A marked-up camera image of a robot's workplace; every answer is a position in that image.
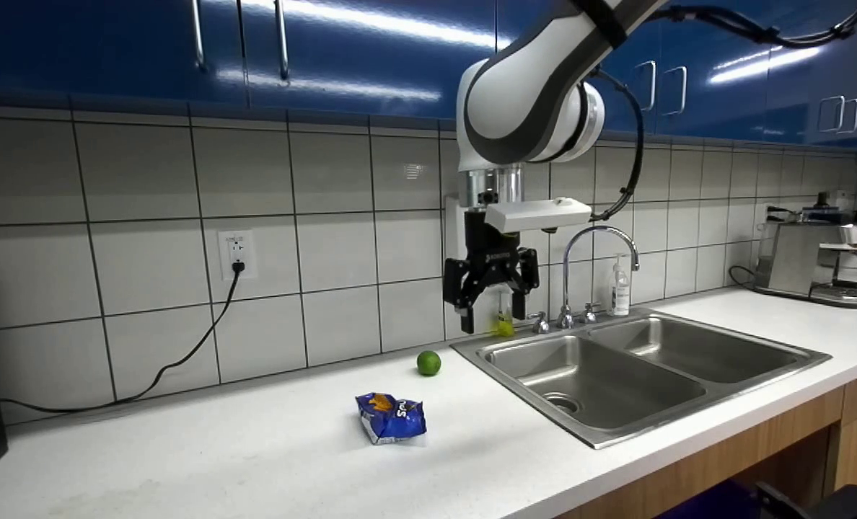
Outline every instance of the countertop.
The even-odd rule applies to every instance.
[[[454,347],[412,350],[11,430],[14,515],[558,515],[857,376],[857,309],[718,290],[659,310],[830,353],[633,441],[592,448]],[[373,447],[354,395],[425,401],[428,435]]]

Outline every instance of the wall outlet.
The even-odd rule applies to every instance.
[[[225,278],[235,278],[235,262],[245,262],[242,278],[258,278],[258,245],[251,231],[222,231],[220,249]]]

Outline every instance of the tile backsplash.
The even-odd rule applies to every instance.
[[[600,140],[575,163],[529,166],[525,196],[600,209],[630,163],[633,144]],[[639,196],[611,218],[641,248],[633,300],[728,285],[728,264],[754,262],[767,205],[854,193],[854,170],[852,151],[650,144]],[[89,405],[145,388],[222,310],[222,231],[253,232],[258,277],[154,395],[458,340],[442,301],[454,187],[457,140],[437,128],[0,108],[0,395]],[[575,231],[523,235],[543,262],[530,310],[558,313]],[[575,309],[605,304],[617,258],[630,267],[608,232],[575,245]],[[480,324],[500,300],[480,300]]]

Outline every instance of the soap dispenser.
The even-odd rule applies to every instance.
[[[621,262],[611,262],[611,313],[630,313],[633,288],[630,277],[621,270]]]

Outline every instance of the stainless steel sink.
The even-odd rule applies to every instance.
[[[828,359],[660,313],[457,347],[592,447]]]

